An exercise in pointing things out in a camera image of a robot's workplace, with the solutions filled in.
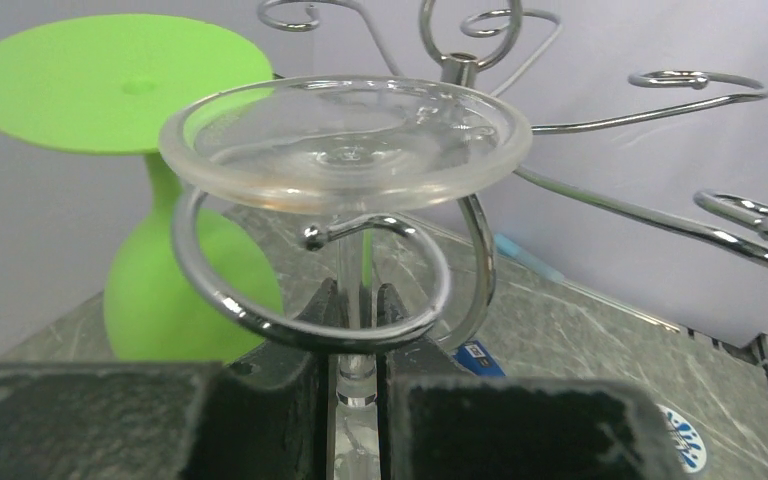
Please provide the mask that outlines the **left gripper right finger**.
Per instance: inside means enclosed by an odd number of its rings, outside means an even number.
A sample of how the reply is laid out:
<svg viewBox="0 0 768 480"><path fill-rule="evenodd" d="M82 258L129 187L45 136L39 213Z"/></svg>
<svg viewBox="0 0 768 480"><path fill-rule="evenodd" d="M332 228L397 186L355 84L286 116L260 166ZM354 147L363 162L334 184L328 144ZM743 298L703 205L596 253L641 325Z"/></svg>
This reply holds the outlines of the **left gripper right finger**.
<svg viewBox="0 0 768 480"><path fill-rule="evenodd" d="M380 354L386 479L681 479L646 392L605 379L479 376L428 337Z"/></svg>

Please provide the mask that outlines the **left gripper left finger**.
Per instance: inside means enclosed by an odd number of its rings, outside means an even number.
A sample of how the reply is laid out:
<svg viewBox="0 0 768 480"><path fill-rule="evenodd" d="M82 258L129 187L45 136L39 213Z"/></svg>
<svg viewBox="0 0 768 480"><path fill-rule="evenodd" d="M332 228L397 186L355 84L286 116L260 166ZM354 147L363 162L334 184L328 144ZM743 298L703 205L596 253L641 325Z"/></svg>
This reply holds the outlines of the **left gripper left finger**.
<svg viewBox="0 0 768 480"><path fill-rule="evenodd" d="M0 364L0 479L321 479L327 358Z"/></svg>

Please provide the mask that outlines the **clear wine glass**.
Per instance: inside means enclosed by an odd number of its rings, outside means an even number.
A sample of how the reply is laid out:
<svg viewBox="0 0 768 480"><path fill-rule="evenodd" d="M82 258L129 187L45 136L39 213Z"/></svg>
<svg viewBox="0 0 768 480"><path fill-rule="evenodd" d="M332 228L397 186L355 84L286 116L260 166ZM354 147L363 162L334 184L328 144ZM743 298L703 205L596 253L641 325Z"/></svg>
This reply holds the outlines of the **clear wine glass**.
<svg viewBox="0 0 768 480"><path fill-rule="evenodd" d="M425 340L453 295L444 253L406 213L456 201L468 226L476 280L464 318L435 341L450 351L485 321L496 288L495 243L478 192L512 173L533 140L512 106L463 84L406 77L294 77L203 98L162 126L159 150L188 183L176 203L172 248L185 278L224 318L270 341L329 360L328 471L384 477L383 362ZM273 313L226 282L197 235L207 196L284 213L329 216L302 229L300 244L336 244L339 322L315 324ZM433 271L415 314L383 324L395 296L372 290L372 234L410 243Z"/></svg>

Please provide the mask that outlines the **green plastic wine glass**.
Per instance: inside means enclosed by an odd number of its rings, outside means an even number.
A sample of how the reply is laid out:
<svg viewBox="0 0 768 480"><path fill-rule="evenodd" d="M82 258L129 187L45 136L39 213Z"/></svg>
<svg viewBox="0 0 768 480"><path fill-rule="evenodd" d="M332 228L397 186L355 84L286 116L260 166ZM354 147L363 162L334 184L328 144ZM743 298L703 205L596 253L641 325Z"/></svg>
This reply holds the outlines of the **green plastic wine glass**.
<svg viewBox="0 0 768 480"><path fill-rule="evenodd" d="M173 256L183 185L158 135L185 104L272 74L253 41L184 16L95 14L0 38L0 134L52 152L142 160L149 205L119 244L103 289L117 358L229 363L261 344L208 306Z"/></svg>

